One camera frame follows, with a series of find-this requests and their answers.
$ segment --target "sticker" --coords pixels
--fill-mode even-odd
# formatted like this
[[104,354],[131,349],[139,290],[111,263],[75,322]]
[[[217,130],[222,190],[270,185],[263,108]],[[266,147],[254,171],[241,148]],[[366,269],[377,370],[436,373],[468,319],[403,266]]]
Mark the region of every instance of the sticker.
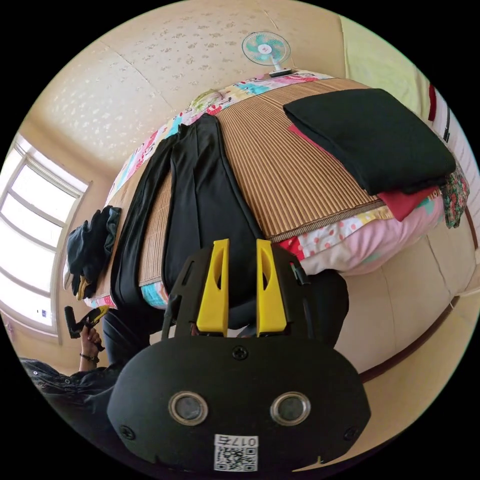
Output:
[[213,469],[218,472],[256,472],[259,464],[257,436],[215,435]]

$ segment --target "qr code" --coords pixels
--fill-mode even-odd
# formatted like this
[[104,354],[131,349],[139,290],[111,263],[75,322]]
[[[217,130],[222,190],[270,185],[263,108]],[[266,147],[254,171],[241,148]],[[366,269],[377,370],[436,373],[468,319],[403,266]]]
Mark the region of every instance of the qr code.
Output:
[[256,472],[258,449],[237,446],[215,446],[215,470]]

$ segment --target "striped mat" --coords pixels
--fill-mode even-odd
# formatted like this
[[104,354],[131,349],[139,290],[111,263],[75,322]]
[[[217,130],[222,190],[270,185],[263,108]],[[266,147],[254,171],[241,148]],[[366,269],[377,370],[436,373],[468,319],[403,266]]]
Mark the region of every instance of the striped mat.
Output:
[[[287,85],[247,98],[220,111],[226,155],[239,187],[266,238],[280,242],[383,205],[362,190],[328,153],[290,132],[283,105],[312,95],[367,88],[352,80],[330,78]],[[145,162],[113,196],[122,207],[118,232],[127,215]],[[139,285],[161,280],[161,260],[170,208],[169,174],[155,200],[140,259]],[[113,247],[117,249],[117,235]],[[110,292],[110,270],[100,279],[96,297]]]

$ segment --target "pink blanket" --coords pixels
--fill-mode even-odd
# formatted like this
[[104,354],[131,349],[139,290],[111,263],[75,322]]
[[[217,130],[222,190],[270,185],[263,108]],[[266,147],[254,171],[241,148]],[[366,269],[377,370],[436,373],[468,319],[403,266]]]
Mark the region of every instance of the pink blanket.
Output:
[[362,275],[381,267],[401,250],[413,245],[445,218],[443,199],[422,202],[402,222],[373,220],[342,242],[300,261],[308,275],[334,269]]

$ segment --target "electric fan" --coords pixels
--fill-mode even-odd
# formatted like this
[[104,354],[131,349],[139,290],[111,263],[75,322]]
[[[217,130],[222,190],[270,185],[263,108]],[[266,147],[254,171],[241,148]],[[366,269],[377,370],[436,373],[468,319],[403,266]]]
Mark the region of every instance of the electric fan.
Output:
[[270,72],[271,77],[281,77],[292,73],[291,68],[282,68],[282,62],[286,62],[291,50],[288,42],[276,33],[270,31],[255,31],[250,33],[242,42],[241,48],[245,56],[259,65],[271,65],[275,67]]

